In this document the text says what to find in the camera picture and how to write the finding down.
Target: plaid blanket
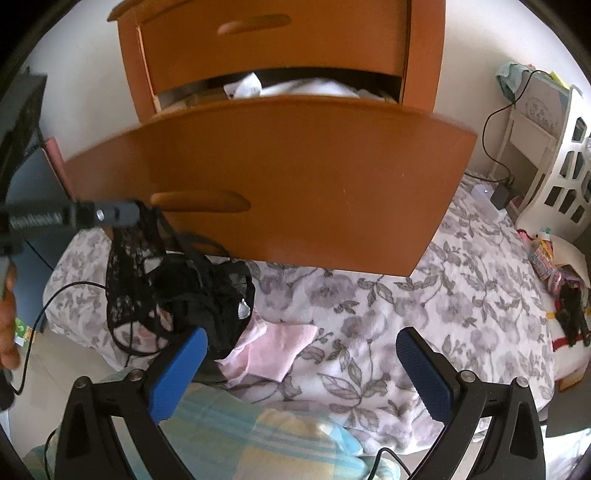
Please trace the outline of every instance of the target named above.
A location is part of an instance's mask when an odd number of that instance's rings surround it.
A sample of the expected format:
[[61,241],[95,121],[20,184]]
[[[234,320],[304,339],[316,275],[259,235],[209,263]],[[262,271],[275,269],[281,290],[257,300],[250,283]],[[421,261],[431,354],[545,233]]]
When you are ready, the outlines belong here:
[[[329,419],[247,404],[200,384],[189,388],[161,428],[200,480],[361,480],[374,462],[373,457],[362,456],[361,444],[350,433]],[[129,434],[117,430],[138,480],[150,479]],[[48,450],[52,470],[56,448],[54,439]],[[25,457],[38,480],[46,480],[43,449],[37,447]],[[376,478],[398,480],[400,469],[382,458]]]

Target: bed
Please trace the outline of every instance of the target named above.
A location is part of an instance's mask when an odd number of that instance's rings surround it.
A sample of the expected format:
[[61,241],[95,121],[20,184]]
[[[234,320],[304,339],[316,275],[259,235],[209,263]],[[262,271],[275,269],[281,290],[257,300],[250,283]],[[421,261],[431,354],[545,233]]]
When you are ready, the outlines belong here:
[[[380,445],[399,453],[425,449],[442,424],[430,418],[396,357],[396,334],[411,325],[457,369],[492,382],[521,375],[536,406],[548,403],[554,359],[543,287],[511,221],[482,219],[469,193],[473,182],[464,176],[409,277],[248,261],[255,308],[265,320],[314,323],[319,331],[282,383],[248,378],[231,392],[275,408],[329,412],[368,453]],[[102,230],[79,233],[44,300],[72,281],[103,282],[109,248]],[[47,318],[53,331],[96,349],[121,369],[126,355],[113,343],[105,312],[104,293],[84,286],[61,293]],[[121,335],[129,341],[128,333]],[[153,339],[139,329],[132,341],[153,348]],[[143,362],[130,360],[139,367]],[[486,427],[482,420],[479,430]]]

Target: electrical cord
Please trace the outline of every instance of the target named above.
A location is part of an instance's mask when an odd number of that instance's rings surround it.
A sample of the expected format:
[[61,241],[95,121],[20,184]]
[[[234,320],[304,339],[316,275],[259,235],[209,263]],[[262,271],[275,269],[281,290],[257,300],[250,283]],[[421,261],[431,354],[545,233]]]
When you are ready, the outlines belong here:
[[382,453],[384,453],[384,452],[388,452],[390,455],[392,455],[392,457],[394,457],[394,460],[396,460],[398,462],[398,464],[402,468],[404,468],[404,471],[407,473],[407,475],[409,477],[412,475],[410,470],[408,469],[408,467],[404,464],[404,462],[400,459],[400,457],[398,455],[396,455],[388,447],[383,447],[383,448],[380,448],[380,450],[378,450],[378,454],[375,456],[374,466],[372,467],[371,472],[369,473],[368,480],[374,480],[375,473],[378,471],[380,458],[382,458]]
[[55,270],[55,267],[52,267],[49,264],[49,262],[47,260],[45,260],[45,258],[43,258],[43,256],[35,249],[35,247],[31,244],[31,242],[29,240],[25,240],[25,242],[27,243],[29,248],[31,250],[33,250],[33,253],[35,253],[35,255],[39,257],[39,260],[41,260],[43,263],[45,263],[45,265],[47,265],[47,268],[49,268],[53,272]]
[[55,429],[53,432],[49,434],[49,437],[47,437],[47,440],[45,442],[45,449],[43,450],[43,467],[45,467],[45,474],[47,475],[47,480],[51,480],[51,477],[49,475],[49,466],[47,465],[47,450],[49,450],[49,442],[56,434],[56,432],[57,429]]
[[478,176],[472,175],[470,173],[464,173],[464,175],[466,175],[468,177],[471,177],[473,179],[487,181],[489,183],[505,183],[506,181],[508,181],[509,182],[509,186],[511,186],[513,184],[513,181],[515,181],[515,176],[511,173],[511,170],[509,169],[509,167],[507,165],[505,165],[503,162],[497,160],[496,158],[493,158],[492,155],[490,153],[488,153],[488,150],[486,149],[485,142],[484,142],[484,136],[485,136],[485,132],[486,132],[486,127],[488,126],[488,122],[491,120],[491,118],[493,116],[495,116],[496,114],[501,113],[502,111],[507,110],[508,108],[512,107],[513,105],[515,105],[521,99],[521,97],[523,96],[523,94],[527,90],[527,86],[530,84],[530,80],[534,76],[534,73],[545,73],[546,75],[548,75],[548,73],[545,70],[533,70],[530,73],[530,76],[527,79],[527,82],[525,82],[525,86],[523,87],[523,90],[521,91],[521,93],[519,94],[519,96],[515,100],[513,100],[509,105],[506,105],[503,108],[499,108],[498,110],[495,110],[494,112],[492,112],[487,117],[486,121],[484,122],[484,127],[482,127],[482,138],[481,138],[481,140],[482,140],[482,149],[484,150],[484,153],[493,162],[498,163],[501,167],[503,167],[507,171],[507,176],[504,179],[491,180],[491,179],[485,179],[483,177],[478,177]]
[[[60,288],[57,292],[55,292],[51,298],[49,300],[47,300],[47,303],[43,306],[43,308],[41,309],[41,311],[39,312],[39,315],[37,316],[37,320],[35,320],[35,323],[33,324],[33,335],[35,335],[35,332],[37,331],[37,326],[39,325],[39,322],[41,321],[41,319],[43,318],[43,316],[45,315],[45,311],[47,310],[48,306],[51,304],[51,302],[64,290],[66,290],[67,288],[70,287],[75,287],[78,285],[90,285],[92,287],[97,287],[97,288],[102,288],[103,290],[106,290],[104,285],[101,285],[99,283],[94,283],[91,281],[75,281],[72,283],[68,283],[68,285],[64,285],[62,288]],[[31,347],[33,346],[33,338],[31,338],[31,340],[29,340],[29,347],[27,348],[27,356],[25,357],[25,364],[22,368],[22,380],[21,380],[21,386],[18,390],[16,390],[14,388],[13,385],[11,385],[12,391],[14,392],[15,395],[21,395],[22,391],[25,388],[25,380],[27,379],[27,368],[29,365],[29,357],[31,356]]]

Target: blue rubber pad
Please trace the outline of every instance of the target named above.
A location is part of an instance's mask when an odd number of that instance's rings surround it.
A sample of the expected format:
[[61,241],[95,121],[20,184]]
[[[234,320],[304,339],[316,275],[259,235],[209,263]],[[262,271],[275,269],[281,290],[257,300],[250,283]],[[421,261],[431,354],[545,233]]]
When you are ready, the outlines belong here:
[[193,332],[150,391],[150,415],[159,423],[173,416],[178,402],[207,354],[207,334]]
[[453,395],[415,340],[404,330],[396,338],[396,354],[433,420],[447,425],[453,416]]

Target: human hand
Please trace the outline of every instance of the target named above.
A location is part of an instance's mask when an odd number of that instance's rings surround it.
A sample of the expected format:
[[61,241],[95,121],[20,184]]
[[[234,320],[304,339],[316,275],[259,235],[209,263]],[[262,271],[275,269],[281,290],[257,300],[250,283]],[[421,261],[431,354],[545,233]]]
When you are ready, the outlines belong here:
[[0,301],[0,367],[15,370],[21,363],[21,357],[14,343],[17,301],[14,287],[17,283],[17,269],[14,264],[8,268],[4,288],[4,298]]

